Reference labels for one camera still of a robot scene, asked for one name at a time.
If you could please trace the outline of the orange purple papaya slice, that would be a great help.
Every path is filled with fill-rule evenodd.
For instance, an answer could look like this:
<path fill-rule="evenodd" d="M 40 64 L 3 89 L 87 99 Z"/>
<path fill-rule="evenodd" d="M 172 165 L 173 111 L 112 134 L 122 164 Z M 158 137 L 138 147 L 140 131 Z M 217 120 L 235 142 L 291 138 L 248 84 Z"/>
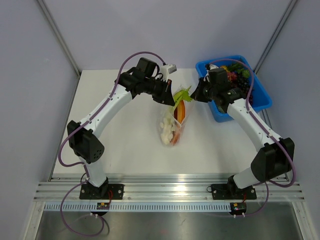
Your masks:
<path fill-rule="evenodd" d="M 174 110 L 174 131 L 173 131 L 173 137 L 171 139 L 171 144 L 176 145 L 180 139 L 183 126 L 182 123 L 186 117 L 186 106 L 185 102 L 181 100 L 179 104 L 177 105 L 176 109 Z"/>

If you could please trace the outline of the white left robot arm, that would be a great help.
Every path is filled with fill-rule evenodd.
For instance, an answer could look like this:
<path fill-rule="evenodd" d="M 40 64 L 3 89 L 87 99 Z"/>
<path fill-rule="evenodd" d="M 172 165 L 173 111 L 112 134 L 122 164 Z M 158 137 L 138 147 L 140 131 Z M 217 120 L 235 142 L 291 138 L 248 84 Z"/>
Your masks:
<path fill-rule="evenodd" d="M 169 75 L 176 70 L 174 64 L 159 66 L 142 57 L 135 67 L 118 74 L 109 95 L 92 112 L 79 122 L 72 120 L 68 123 L 68 144 L 86 173 L 81 199 L 103 199 L 110 192 L 109 180 L 100 160 L 105 147 L 99 138 L 105 127 L 126 104 L 142 93 L 151 95 L 157 103 L 174 106 Z"/>

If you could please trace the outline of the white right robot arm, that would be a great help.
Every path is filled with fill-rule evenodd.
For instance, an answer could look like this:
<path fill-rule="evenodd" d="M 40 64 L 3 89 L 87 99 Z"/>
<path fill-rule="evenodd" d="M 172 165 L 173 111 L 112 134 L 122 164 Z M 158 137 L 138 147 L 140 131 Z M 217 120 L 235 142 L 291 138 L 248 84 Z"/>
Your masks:
<path fill-rule="evenodd" d="M 204 103 L 213 101 L 240 125 L 257 151 L 247 169 L 228 178 L 225 187 L 232 199 L 240 198 L 256 184 L 295 172 L 292 139 L 282 138 L 262 121 L 241 89 L 231 86 L 225 69 L 207 70 L 191 98 Z"/>

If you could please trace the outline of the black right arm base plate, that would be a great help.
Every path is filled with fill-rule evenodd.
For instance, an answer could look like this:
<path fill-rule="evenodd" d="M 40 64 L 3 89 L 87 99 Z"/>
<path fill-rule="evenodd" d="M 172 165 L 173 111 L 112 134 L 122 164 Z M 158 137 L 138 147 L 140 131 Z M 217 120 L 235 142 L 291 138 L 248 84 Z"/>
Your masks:
<path fill-rule="evenodd" d="M 232 189 L 227 183 L 214 183 L 206 188 L 213 200 L 256 200 L 257 194 L 253 186 L 244 189 Z"/>

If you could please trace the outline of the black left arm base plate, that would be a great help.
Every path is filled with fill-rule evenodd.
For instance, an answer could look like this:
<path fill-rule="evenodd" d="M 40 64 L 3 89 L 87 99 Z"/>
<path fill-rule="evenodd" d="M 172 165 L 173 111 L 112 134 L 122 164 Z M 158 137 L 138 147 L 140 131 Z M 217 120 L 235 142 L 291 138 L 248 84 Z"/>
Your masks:
<path fill-rule="evenodd" d="M 124 184 L 108 184 L 95 187 L 90 183 L 83 184 L 80 189 L 80 200 L 122 200 L 124 195 Z"/>

